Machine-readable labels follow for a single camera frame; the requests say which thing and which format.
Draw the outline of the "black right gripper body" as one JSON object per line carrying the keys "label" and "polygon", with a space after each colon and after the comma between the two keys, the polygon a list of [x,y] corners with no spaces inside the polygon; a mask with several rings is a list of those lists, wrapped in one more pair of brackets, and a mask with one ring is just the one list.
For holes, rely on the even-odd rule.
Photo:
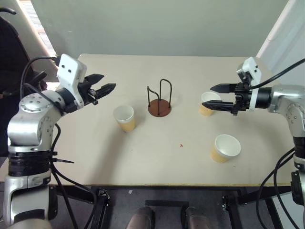
{"label": "black right gripper body", "polygon": [[249,109],[252,91],[245,88],[243,83],[238,83],[235,90],[235,103],[232,108],[232,114],[237,115],[239,111]]}

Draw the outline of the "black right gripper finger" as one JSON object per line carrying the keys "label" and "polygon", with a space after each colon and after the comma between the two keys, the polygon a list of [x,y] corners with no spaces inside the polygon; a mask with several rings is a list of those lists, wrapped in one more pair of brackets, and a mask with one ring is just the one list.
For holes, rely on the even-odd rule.
{"label": "black right gripper finger", "polygon": [[211,91],[221,94],[234,93],[235,89],[236,89],[235,83],[220,83],[210,88]]}
{"label": "black right gripper finger", "polygon": [[203,102],[202,105],[210,110],[227,112],[231,112],[234,107],[232,102],[223,102],[221,100],[209,100]]}

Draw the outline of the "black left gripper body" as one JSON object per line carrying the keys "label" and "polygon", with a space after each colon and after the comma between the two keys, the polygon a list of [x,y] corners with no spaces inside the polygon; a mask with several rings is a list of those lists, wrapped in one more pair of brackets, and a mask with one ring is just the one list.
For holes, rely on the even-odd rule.
{"label": "black left gripper body", "polygon": [[98,101],[90,95],[91,85],[89,81],[84,80],[82,83],[78,83],[78,92],[81,95],[84,106],[88,104],[97,105]]}

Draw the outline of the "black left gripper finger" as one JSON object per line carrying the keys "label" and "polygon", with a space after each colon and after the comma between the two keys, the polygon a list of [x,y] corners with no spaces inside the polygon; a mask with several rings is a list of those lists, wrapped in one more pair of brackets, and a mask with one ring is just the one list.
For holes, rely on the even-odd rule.
{"label": "black left gripper finger", "polygon": [[86,76],[85,77],[86,88],[90,89],[91,86],[98,83],[103,77],[104,77],[104,75],[97,74],[97,73]]}
{"label": "black left gripper finger", "polygon": [[98,90],[91,89],[91,96],[93,96],[96,100],[99,100],[110,94],[115,87],[116,87],[115,83],[107,83]]}

